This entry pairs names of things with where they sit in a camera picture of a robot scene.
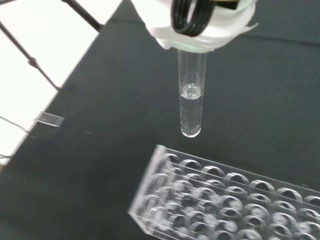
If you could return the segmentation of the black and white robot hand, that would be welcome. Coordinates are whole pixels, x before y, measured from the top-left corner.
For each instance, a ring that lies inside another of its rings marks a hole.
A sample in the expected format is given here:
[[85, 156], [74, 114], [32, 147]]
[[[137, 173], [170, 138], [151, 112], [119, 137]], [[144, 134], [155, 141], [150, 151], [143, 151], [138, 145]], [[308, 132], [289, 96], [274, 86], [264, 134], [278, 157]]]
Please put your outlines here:
[[217, 6], [207, 27], [195, 37], [174, 31], [171, 25], [172, 0], [133, 0], [132, 3], [150, 35], [165, 50], [212, 52], [257, 26], [249, 26], [256, 10], [255, 0], [241, 0], [235, 10]]

